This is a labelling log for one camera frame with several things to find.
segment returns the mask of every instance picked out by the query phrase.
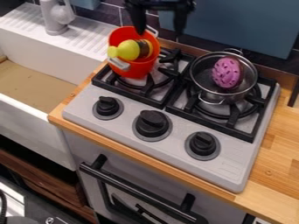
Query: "gray stove panel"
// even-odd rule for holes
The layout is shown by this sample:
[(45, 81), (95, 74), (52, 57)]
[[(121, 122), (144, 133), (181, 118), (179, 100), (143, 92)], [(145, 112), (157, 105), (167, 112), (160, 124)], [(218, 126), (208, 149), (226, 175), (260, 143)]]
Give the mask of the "gray stove panel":
[[(173, 124), (170, 135), (159, 142), (144, 142), (133, 133), (132, 123), (142, 110), (156, 108), (91, 84), (66, 106), (63, 117), (215, 185), (239, 193), (245, 187), (279, 94), (280, 86), (276, 84), (253, 143), (247, 143), (165, 111), (164, 113)], [(123, 102), (124, 110), (119, 117), (110, 121), (102, 121), (93, 115), (92, 107), (101, 95), (115, 97)], [(197, 131), (209, 132), (218, 138), (221, 145), (219, 156), (209, 161), (198, 161), (189, 156), (184, 149), (184, 141), (190, 134)]]

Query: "black burner grate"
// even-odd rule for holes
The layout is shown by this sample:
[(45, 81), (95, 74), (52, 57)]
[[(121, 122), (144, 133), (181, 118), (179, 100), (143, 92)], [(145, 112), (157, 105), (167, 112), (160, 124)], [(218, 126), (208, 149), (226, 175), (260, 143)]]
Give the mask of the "black burner grate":
[[(163, 49), (161, 55), (159, 62), (172, 64), (172, 69), (159, 67), (157, 70), (165, 76), (165, 79), (158, 83), (155, 83), (151, 73), (148, 74), (146, 83), (143, 86), (128, 83), (126, 79), (114, 73), (109, 65), (106, 65), (93, 77), (92, 83), (95, 86), (105, 88), (119, 95), (162, 109), (170, 99), (170, 95), (175, 90), (179, 81), (185, 76), (194, 57), (181, 53), (179, 49)], [(180, 60), (187, 62), (187, 66), (181, 73), (178, 71)], [(167, 91), (165, 91), (162, 99), (155, 99), (153, 95), (159, 91), (164, 91), (164, 88), (167, 88)]]
[[(166, 111), (195, 123), (205, 125), (206, 127), (212, 128), (214, 130), (226, 133), (232, 137), (237, 137), (241, 140), (252, 143), (260, 127), (261, 119), (264, 116), (268, 102), (273, 94), (273, 91), (275, 90), (276, 80), (260, 77), (258, 79), (258, 83), (269, 87), (265, 98), (261, 97), (261, 89), (258, 85), (256, 85), (251, 93), (245, 97), (245, 100), (252, 105), (250, 108), (240, 111), (237, 105), (233, 104), (229, 106), (229, 115), (221, 115), (200, 107), (198, 92), (194, 90), (196, 89), (194, 84), (192, 81), (185, 79), (184, 84), (178, 88), (177, 92), (173, 95), (170, 102), (166, 106)], [(178, 108), (175, 106), (175, 104), (184, 91), (187, 95), (187, 103), (183, 108)], [(250, 133), (235, 128), (239, 119), (250, 116), (254, 113), (258, 113), (258, 118), (255, 121), (254, 127)]]

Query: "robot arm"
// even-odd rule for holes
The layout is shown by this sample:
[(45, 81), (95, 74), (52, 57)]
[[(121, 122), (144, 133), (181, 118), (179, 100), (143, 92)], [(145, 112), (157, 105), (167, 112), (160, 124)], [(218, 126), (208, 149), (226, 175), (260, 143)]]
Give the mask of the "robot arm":
[(146, 10), (174, 11), (173, 20), (177, 36), (183, 34), (187, 17), (194, 10), (193, 0), (178, 0), (177, 2), (155, 0), (125, 0), (125, 7), (138, 34), (142, 35), (146, 28)]

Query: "dark tile wall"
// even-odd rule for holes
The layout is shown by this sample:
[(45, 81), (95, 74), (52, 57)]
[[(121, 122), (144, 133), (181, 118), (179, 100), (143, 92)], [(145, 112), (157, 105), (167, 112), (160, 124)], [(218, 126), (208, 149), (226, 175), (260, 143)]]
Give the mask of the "dark tile wall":
[[(39, 0), (26, 1), (34, 2), (36, 4), (39, 3)], [(112, 25), (132, 25), (129, 14), (123, 7), (123, 0), (102, 0), (101, 5), (95, 10), (87, 10), (80, 7), (75, 7), (75, 11), (79, 16), (95, 19)], [(160, 27), (159, 17), (156, 11), (148, 11), (147, 20), (150, 26), (159, 31), (160, 38), (176, 41), (175, 33), (173, 31), (168, 31)], [(231, 45), (223, 45), (211, 40), (197, 38), (190, 35), (181, 36), (178, 39), (178, 42), (208, 51), (222, 51), (225, 48), (233, 47)], [(244, 50), (244, 54), (254, 63), (299, 75), (299, 36), (288, 59), (278, 59), (265, 54), (247, 50)]]

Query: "pot handle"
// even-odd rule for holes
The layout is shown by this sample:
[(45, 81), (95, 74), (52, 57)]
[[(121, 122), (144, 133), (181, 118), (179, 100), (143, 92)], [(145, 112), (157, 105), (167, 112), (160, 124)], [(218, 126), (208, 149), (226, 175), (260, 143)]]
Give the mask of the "pot handle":
[(227, 53), (235, 53), (235, 54), (238, 54), (240, 56), (244, 56), (244, 53), (242, 52), (242, 49), (238, 50), (238, 49), (235, 49), (235, 48), (226, 48), (223, 51), (227, 52)]
[(198, 98), (199, 98), (200, 101), (202, 101), (202, 102), (204, 102), (204, 103), (206, 103), (206, 104), (209, 104), (209, 105), (221, 105), (221, 104), (225, 101), (225, 99), (222, 99), (221, 101), (217, 101), (217, 102), (204, 100), (204, 99), (202, 98), (202, 96), (201, 96), (202, 92), (203, 92), (203, 91), (200, 91), (200, 92), (198, 93)]
[(147, 28), (147, 30), (149, 30), (149, 32), (151, 32), (154, 35), (155, 38), (158, 37), (158, 35), (159, 35), (158, 30), (154, 29), (153, 27), (151, 27), (149, 25), (146, 25), (146, 28)]
[(114, 65), (115, 67), (118, 67), (122, 71), (128, 71), (131, 67), (131, 65), (127, 62), (124, 62), (118, 58), (109, 58), (108, 57), (108, 62)]

